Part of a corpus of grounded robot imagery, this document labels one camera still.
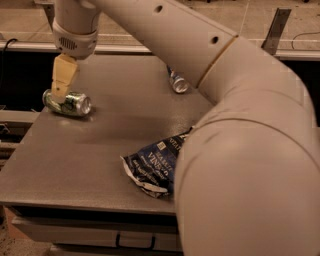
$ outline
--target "soda can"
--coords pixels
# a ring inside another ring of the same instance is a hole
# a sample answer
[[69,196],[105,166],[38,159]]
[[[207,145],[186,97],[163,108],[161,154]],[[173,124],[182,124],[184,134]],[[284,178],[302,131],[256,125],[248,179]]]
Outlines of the soda can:
[[91,111],[91,100],[83,93],[70,92],[63,103],[52,99],[51,90],[48,89],[42,96],[43,104],[50,110],[67,116],[86,116]]
[[167,66],[169,74],[169,83],[175,93],[182,94],[189,89],[189,83],[176,72],[174,72],[169,66]]

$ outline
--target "crushed can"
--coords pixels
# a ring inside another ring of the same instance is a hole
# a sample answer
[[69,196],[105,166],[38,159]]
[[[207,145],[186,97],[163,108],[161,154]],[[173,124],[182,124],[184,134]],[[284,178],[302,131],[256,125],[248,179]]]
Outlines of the crushed can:
[[52,99],[50,89],[43,93],[42,102],[51,111],[67,116],[86,116],[92,107],[90,98],[79,92],[69,92],[63,103],[57,103]]

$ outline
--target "gray tabletop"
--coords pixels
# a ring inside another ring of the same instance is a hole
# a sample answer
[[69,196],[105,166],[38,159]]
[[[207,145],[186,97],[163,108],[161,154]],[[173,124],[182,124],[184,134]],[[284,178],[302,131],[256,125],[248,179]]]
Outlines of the gray tabletop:
[[73,89],[94,111],[79,120],[45,108],[0,173],[0,204],[173,215],[173,197],[144,194],[120,156],[187,130],[211,104],[175,94],[154,56],[91,56],[80,70]]

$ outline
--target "floor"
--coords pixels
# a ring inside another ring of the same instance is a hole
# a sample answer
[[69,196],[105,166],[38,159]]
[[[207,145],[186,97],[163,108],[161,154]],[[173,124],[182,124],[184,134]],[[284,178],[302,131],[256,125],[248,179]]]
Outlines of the floor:
[[[320,30],[320,1],[310,0],[179,0],[197,12],[233,29],[253,43],[261,45],[266,37],[277,7],[292,9],[279,45],[291,49],[292,39],[300,33]],[[0,0],[0,39],[12,37],[27,42],[52,42],[52,33],[45,12],[33,0]],[[99,43],[139,45],[131,35],[116,25],[106,15],[100,21]],[[320,49],[318,34],[298,37],[294,46],[303,50]],[[6,222],[0,225],[0,255],[49,256],[50,244],[12,239],[8,236]]]
[[27,239],[10,238],[7,224],[0,225],[0,255],[1,256],[50,256],[51,244],[36,243]]

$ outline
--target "can lid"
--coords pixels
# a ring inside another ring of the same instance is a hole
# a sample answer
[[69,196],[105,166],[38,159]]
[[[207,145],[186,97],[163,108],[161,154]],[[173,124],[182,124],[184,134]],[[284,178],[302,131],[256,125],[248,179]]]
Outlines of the can lid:
[[91,111],[91,107],[91,99],[86,95],[82,95],[77,102],[78,114],[81,116],[89,114]]

